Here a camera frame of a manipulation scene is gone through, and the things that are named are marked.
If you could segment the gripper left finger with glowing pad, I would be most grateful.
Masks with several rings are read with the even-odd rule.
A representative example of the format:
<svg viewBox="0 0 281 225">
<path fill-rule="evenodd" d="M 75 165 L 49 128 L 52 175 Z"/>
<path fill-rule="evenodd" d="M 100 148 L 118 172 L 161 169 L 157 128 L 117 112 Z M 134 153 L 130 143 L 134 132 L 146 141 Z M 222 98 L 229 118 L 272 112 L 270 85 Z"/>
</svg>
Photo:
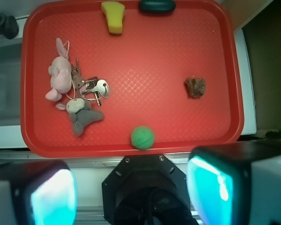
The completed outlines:
<svg viewBox="0 0 281 225">
<path fill-rule="evenodd" d="M 74 173 L 62 160 L 0 165 L 0 225 L 72 225 Z"/>
</svg>

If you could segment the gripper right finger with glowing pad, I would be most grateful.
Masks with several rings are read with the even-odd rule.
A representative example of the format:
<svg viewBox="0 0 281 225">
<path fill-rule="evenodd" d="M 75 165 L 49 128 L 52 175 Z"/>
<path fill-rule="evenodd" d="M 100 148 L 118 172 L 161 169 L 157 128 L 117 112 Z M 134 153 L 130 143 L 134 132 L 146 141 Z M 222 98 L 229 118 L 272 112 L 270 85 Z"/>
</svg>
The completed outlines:
<svg viewBox="0 0 281 225">
<path fill-rule="evenodd" d="M 186 184 L 206 225 L 281 225 L 281 142 L 196 147 Z"/>
</svg>

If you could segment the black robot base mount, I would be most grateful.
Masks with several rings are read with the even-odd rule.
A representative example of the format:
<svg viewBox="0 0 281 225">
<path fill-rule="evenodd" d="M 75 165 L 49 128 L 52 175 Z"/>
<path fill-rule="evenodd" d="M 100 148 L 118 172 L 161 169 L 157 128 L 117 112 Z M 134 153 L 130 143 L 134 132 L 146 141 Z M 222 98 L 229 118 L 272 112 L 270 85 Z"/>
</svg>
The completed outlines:
<svg viewBox="0 0 281 225">
<path fill-rule="evenodd" d="M 164 155 L 127 156 L 102 182 L 111 225 L 196 225 L 186 174 Z"/>
</svg>

